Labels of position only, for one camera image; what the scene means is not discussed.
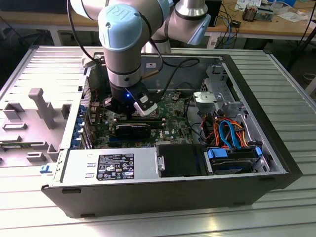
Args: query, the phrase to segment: white paper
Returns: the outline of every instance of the white paper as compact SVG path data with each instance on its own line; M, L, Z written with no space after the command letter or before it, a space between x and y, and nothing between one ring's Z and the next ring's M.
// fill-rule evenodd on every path
M279 17L282 17L285 20L291 21L291 22L298 22L300 20L302 20L302 16L299 14L296 14L294 12L286 12L283 14L278 15Z
M235 10L245 11L246 6L260 6L261 0L238 0L235 6Z

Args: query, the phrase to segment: power supply label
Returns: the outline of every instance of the power supply label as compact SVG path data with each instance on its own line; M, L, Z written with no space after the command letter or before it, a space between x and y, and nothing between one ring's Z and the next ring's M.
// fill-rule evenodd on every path
M98 180L133 179L134 175L134 154L99 156Z

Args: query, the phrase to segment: motherboard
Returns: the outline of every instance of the motherboard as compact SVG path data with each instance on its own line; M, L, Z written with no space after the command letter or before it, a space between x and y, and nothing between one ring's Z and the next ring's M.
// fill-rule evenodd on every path
M147 117L137 112L131 118L92 103L90 113L95 134L95 149L154 147L157 144L190 144L192 135L183 116L185 98L166 93L156 111Z

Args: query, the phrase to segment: green circuit board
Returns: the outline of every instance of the green circuit board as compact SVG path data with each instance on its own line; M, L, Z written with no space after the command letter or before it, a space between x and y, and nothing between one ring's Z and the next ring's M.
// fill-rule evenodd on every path
M177 99L175 93L170 92L164 96L164 99L158 103L158 109L146 118L160 118L162 128L151 129L150 138L142 140L120 140L115 137L115 128L117 121L125 120L124 115L117 115L106 109L96 109L96 118L102 118L94 121L96 142L94 148L139 148L154 147L158 142L170 142L171 144L192 143L192 135L186 123L184 113L185 99Z

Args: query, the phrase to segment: workbench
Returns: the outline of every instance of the workbench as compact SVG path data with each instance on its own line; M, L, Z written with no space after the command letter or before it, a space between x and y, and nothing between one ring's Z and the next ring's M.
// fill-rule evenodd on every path
M100 47L88 47L101 51ZM71 219L40 188L52 174L40 166L0 168L0 236L314 237L316 231L316 104L270 54L260 50L173 49L173 53L232 57L304 176L252 206ZM30 49L0 91L0 103L26 96L27 87L54 87L51 103L71 103L82 79L78 47Z
M242 12L235 11L236 0L223 1L226 6L227 12L233 17L233 19L241 22L238 38L257 38L257 39L275 39L275 40L300 40L306 29L306 22L299 21L293 23L287 21L281 17L274 16L272 22L255 21L246 22L242 20ZM314 6L314 1L307 3L296 2L294 7L307 8L311 11ZM46 13L29 13L29 12L0 12L2 16L9 24L14 28L25 29L37 29L48 30L51 33L54 44L56 46L62 45L60 38L60 31L70 31L67 15L60 14L46 14ZM73 12L73 21L77 31L90 31L97 32L99 27L96 21L91 21L83 16L80 16ZM0 23L0 27L6 28L5 23ZM208 47L211 48L212 41L217 40L218 37L223 36L227 27L224 25L221 19L217 20L215 27L209 27L206 36L212 37L209 41Z

